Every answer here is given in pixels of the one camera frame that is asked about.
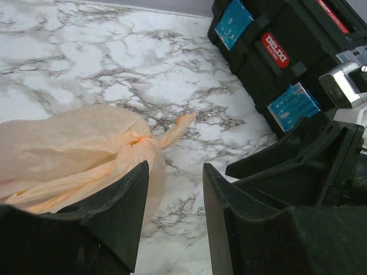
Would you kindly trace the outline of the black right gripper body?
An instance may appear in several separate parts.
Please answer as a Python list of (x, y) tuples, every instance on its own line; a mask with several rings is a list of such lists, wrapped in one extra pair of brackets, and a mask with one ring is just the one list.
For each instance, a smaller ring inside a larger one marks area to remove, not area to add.
[(320, 138), (326, 155), (326, 177), (317, 206), (366, 205), (364, 127), (332, 121)]

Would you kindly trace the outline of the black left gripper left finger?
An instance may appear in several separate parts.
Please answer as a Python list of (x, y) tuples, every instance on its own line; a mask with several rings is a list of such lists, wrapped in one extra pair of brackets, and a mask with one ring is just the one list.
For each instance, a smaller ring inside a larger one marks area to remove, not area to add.
[(56, 213), (1, 206), (2, 274), (131, 274), (135, 270), (149, 165)]

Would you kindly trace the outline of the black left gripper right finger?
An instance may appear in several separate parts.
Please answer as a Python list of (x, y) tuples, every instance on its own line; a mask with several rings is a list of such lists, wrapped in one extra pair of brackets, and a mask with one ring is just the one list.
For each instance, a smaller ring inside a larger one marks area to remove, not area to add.
[(203, 166), (214, 274), (365, 274), (366, 207), (275, 210)]

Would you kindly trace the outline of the translucent orange plastic bag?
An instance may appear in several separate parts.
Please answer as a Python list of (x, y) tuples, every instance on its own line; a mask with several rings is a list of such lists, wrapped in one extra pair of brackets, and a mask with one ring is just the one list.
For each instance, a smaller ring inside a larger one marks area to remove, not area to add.
[(175, 145), (196, 116), (180, 116), (155, 136), (136, 113), (92, 105), (43, 120), (1, 124), (1, 201), (34, 214), (55, 213), (108, 187), (137, 164), (149, 164), (143, 224), (165, 194), (163, 151)]

